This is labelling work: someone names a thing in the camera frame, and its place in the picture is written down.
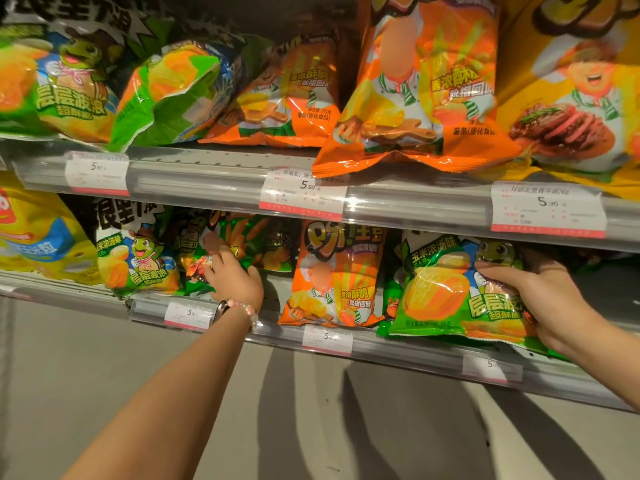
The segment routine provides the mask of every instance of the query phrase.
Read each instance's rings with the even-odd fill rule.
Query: floor
[[[0,479],[59,478],[197,337],[0,299]],[[639,441],[631,413],[245,344],[196,478],[631,479]]]

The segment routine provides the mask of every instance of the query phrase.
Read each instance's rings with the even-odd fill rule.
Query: human arm
[[[218,294],[259,310],[257,270],[245,273],[228,250],[221,256],[213,256],[207,279]],[[192,478],[250,325],[243,307],[228,309],[133,396],[63,480]]]
[[[597,313],[566,268],[524,250],[530,271],[476,262],[485,277],[518,290],[544,344],[571,359],[640,411],[640,339]]]

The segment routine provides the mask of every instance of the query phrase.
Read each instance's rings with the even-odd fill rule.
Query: price label
[[[164,313],[164,323],[189,330],[206,330],[213,313],[214,310],[205,306],[172,301]]]
[[[478,355],[466,354],[462,359],[462,375],[502,383],[521,383],[522,366]]]
[[[68,152],[65,177],[74,192],[129,197],[124,153]]]
[[[300,168],[270,169],[260,192],[260,209],[340,221],[348,175],[314,178]]]
[[[577,184],[495,182],[491,230],[604,239],[601,192]]]
[[[353,334],[316,325],[305,325],[302,348],[351,357]]]

